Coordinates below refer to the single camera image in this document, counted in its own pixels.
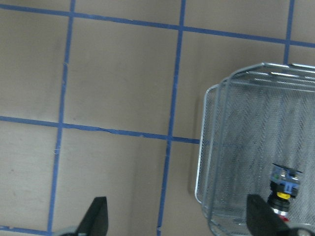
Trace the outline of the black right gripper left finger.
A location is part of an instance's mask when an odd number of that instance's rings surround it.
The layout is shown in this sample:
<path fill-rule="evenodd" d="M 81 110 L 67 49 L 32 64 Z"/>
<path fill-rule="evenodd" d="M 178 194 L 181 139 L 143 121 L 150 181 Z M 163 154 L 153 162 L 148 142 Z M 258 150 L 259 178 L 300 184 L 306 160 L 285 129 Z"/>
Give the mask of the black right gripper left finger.
<path fill-rule="evenodd" d="M 106 236 L 109 228 L 106 197 L 95 197 L 76 229 L 77 236 Z"/>

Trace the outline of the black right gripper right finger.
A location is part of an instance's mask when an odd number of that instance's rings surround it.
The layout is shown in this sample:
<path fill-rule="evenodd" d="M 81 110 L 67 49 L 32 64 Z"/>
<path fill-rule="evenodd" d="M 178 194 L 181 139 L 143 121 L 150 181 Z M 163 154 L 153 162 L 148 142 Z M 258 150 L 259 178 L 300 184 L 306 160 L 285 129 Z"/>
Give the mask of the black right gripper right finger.
<path fill-rule="evenodd" d="M 291 228 L 257 194 L 247 195 L 246 225 L 252 236 L 289 236 Z"/>

